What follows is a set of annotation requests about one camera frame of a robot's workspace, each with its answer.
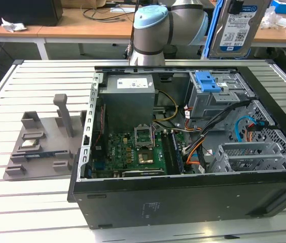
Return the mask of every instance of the floor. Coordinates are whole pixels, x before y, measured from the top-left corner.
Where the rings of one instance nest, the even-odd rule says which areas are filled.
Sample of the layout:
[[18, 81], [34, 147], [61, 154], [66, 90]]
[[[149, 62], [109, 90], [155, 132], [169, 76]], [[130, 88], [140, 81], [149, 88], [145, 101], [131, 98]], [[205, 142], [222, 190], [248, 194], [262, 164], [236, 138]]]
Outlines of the floor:
[[[14, 59], [39, 60], [40, 55], [35, 44], [30, 43], [0, 43]], [[110, 44], [84, 44], [85, 53], [81, 56], [77, 44], [47, 44], [51, 59], [122, 59], [126, 45], [112, 46]], [[177, 47], [177, 59], [198, 59], [197, 46]], [[253, 49], [251, 58], [254, 58], [256, 49]], [[272, 49], [268, 54], [266, 48], [261, 48], [256, 53], [257, 58], [274, 59], [279, 67], [286, 73], [286, 55], [283, 50]], [[10, 68], [12, 60], [0, 48], [0, 81]]]

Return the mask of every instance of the metal slotted table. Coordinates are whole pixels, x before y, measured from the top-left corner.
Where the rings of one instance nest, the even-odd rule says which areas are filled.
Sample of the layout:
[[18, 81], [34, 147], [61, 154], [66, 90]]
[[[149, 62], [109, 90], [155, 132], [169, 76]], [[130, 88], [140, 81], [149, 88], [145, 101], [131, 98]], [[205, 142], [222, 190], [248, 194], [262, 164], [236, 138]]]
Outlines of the metal slotted table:
[[[248, 66], [286, 113], [286, 75], [265, 61], [225, 61]], [[223, 66], [224, 61], [173, 60], [167, 65]], [[272, 218], [89, 230], [77, 204], [66, 201], [69, 178], [4, 181], [24, 111], [55, 117], [53, 97], [68, 95], [71, 115], [86, 109], [94, 66], [122, 60], [24, 61], [13, 65], [0, 83], [0, 242], [286, 242], [286, 209]]]

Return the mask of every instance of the hard drive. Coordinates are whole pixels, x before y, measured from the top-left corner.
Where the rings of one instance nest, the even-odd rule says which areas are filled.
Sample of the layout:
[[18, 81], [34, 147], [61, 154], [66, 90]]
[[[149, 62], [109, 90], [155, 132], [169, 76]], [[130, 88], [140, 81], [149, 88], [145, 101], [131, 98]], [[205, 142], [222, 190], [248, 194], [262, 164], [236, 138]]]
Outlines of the hard drive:
[[209, 35], [213, 37], [206, 41], [204, 56], [246, 56], [269, 4], [270, 0], [231, 0], [225, 3], [220, 0], [213, 14], [218, 21], [210, 27]]

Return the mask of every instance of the power supply label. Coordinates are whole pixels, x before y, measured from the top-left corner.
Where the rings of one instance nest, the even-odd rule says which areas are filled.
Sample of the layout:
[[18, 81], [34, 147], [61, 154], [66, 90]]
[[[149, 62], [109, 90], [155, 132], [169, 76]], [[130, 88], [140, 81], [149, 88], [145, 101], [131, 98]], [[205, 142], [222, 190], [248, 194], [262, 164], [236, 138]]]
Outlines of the power supply label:
[[148, 88], [147, 78], [119, 78], [117, 89], [144, 89]]
[[221, 51], [239, 50], [250, 30], [249, 21], [256, 15], [257, 6], [242, 6], [239, 14], [229, 14], [222, 39], [220, 42]]

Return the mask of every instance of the hard disk drive label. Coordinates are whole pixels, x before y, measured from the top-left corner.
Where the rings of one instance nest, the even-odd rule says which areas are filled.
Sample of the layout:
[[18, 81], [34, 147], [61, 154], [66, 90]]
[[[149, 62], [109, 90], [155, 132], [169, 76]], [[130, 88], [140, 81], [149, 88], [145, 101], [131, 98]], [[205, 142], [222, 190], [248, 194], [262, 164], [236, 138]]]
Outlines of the hard disk drive label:
[[250, 29], [249, 20], [256, 11], [257, 6], [243, 6], [239, 14], [229, 14], [220, 42], [222, 51], [236, 51], [243, 46]]

